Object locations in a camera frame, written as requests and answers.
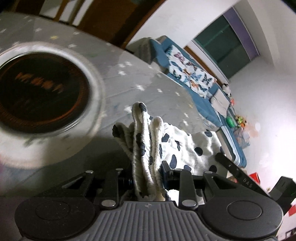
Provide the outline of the green ball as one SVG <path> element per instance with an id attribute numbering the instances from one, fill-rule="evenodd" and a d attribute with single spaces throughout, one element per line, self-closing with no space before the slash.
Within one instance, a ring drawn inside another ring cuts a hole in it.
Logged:
<path id="1" fill-rule="evenodd" d="M 226 122 L 227 122 L 227 125 L 230 128 L 234 128 L 235 127 L 235 122 L 232 120 L 232 118 L 230 116 L 227 116 L 226 117 Z"/>

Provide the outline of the dark green window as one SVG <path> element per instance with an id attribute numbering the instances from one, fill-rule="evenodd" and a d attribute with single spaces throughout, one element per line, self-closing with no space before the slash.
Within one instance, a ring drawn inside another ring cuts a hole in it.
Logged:
<path id="1" fill-rule="evenodd" d="M 233 7 L 199 33 L 194 42 L 228 79 L 259 56 L 249 31 Z"/>

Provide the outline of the grey white cushion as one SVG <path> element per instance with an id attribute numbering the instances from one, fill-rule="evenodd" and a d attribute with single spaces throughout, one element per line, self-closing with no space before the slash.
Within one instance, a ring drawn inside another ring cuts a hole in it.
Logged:
<path id="1" fill-rule="evenodd" d="M 211 97 L 210 102 L 215 111 L 220 113 L 224 118 L 227 117 L 227 110 L 230 106 L 230 101 L 220 89 L 218 89 Z"/>

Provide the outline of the white polka dot garment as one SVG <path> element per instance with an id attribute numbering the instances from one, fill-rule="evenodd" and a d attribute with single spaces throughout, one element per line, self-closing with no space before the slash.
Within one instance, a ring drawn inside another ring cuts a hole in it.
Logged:
<path id="1" fill-rule="evenodd" d="M 112 135 L 132 162 L 135 195 L 139 201 L 164 201 L 170 198 L 161 178 L 161 164 L 184 169 L 201 176 L 211 166 L 218 167 L 215 155 L 222 153 L 217 134 L 212 131 L 187 133 L 149 115 L 142 102 L 132 106 L 133 122 L 116 123 Z"/>

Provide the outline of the red box on floor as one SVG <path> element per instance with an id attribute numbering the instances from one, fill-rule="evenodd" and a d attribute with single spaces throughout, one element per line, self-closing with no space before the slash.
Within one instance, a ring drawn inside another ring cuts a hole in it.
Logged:
<path id="1" fill-rule="evenodd" d="M 257 172 L 249 174 L 250 178 L 252 178 L 258 185 L 260 185 L 260 178 Z"/>

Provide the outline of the blue sofa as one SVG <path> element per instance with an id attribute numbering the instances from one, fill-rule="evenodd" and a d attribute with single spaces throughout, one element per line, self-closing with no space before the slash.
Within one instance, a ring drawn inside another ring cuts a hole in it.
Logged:
<path id="1" fill-rule="evenodd" d="M 211 106 L 210 99 L 215 94 L 215 92 L 218 89 L 223 92 L 222 88 L 217 83 L 217 79 L 213 86 L 209 89 L 206 98 L 200 97 L 196 92 L 193 92 L 191 88 L 187 87 L 184 83 L 177 80 L 177 78 L 175 78 L 169 72 L 169 61 L 166 56 L 166 50 L 170 45 L 176 46 L 186 58 L 194 62 L 199 68 L 202 69 L 197 61 L 185 49 L 181 48 L 178 44 L 176 44 L 167 36 L 161 36 L 158 39 L 152 39 L 151 37 L 142 38 L 128 45 L 126 49 L 148 64 L 156 63 L 161 72 L 163 72 L 167 77 L 171 78 L 175 83 L 178 83 L 182 87 L 184 87 L 185 90 L 187 90 L 187 92 L 191 95 L 194 105 L 196 106 L 199 114 L 207 121 L 220 128 L 224 133 L 226 140 L 229 142 L 234 163 L 239 167 L 245 168 L 247 165 L 247 160 L 235 136 L 234 129 L 230 128 L 227 125 L 226 118 L 215 111 L 215 109 Z"/>

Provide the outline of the wooden side table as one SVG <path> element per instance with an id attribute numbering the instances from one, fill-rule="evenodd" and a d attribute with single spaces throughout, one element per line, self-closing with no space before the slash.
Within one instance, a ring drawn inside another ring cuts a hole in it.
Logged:
<path id="1" fill-rule="evenodd" d="M 1 1 L 1 8 L 4 11 L 42 16 L 56 22 L 78 26 L 92 3 L 92 0 Z"/>

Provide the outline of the butterfly print pillow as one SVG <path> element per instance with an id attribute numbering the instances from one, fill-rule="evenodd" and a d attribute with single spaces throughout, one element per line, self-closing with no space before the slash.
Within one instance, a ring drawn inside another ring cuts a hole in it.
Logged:
<path id="1" fill-rule="evenodd" d="M 186 58 L 174 45 L 168 47 L 166 56 L 169 61 L 169 72 L 200 97 L 206 98 L 216 78 Z"/>

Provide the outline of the brown wooden door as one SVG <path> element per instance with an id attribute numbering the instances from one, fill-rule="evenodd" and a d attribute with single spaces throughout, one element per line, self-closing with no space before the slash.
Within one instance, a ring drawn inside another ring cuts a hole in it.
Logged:
<path id="1" fill-rule="evenodd" d="M 164 3 L 162 0 L 93 1 L 78 29 L 125 49 L 134 35 Z"/>

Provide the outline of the round induction cooktop in table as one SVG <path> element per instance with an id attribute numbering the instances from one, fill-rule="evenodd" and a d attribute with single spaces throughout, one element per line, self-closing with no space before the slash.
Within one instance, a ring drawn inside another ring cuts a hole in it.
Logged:
<path id="1" fill-rule="evenodd" d="M 64 161 L 97 134 L 105 89 L 82 55 L 47 42 L 1 53 L 1 163 L 35 169 Z"/>

